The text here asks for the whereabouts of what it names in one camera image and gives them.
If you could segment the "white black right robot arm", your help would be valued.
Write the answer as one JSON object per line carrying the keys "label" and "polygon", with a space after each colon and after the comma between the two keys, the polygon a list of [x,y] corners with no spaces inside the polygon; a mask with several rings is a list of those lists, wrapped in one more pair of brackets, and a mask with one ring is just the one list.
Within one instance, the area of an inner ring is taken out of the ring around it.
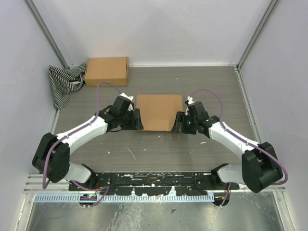
{"label": "white black right robot arm", "polygon": [[270,143],[258,143],[229,128],[219,117],[209,116],[201,102],[186,100],[185,104],[186,111],[177,112],[175,131],[203,134],[225,146],[241,161],[238,166],[222,164],[211,170],[215,189],[222,190],[229,183],[237,183],[258,193],[286,177]]}

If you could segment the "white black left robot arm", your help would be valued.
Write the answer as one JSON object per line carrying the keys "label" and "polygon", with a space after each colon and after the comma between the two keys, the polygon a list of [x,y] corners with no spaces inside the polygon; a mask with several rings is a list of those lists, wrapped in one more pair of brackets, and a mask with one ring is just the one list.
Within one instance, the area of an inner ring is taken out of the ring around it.
{"label": "white black left robot arm", "polygon": [[38,145],[32,165],[43,174],[42,187],[67,180],[86,191],[100,187],[96,173],[85,164],[74,164],[71,154],[85,143],[109,132],[142,130],[140,110],[132,96],[121,93],[112,105],[98,110],[81,125],[57,135],[45,134]]}

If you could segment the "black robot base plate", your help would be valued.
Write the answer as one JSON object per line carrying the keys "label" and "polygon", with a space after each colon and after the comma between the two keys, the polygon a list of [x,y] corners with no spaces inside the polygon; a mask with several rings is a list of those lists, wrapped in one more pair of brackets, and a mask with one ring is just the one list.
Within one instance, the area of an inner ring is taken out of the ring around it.
{"label": "black robot base plate", "polygon": [[107,195],[159,196],[168,195],[172,189],[177,196],[207,195],[208,191],[228,188],[227,183],[214,183],[208,172],[104,172],[93,173],[88,189],[108,186]]}

